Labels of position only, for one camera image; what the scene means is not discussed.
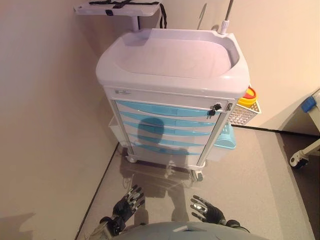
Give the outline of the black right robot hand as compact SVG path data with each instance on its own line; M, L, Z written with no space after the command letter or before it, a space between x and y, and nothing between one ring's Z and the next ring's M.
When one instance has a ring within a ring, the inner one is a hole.
M193 209L191 215L201 222L218 225L225 225L227 223L223 212L204 198L193 195L190 201L190 208Z

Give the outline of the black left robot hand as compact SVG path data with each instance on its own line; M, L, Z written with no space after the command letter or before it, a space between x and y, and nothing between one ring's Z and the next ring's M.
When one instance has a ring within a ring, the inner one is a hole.
M126 223L144 203L142 188L136 184L115 204L112 215Z

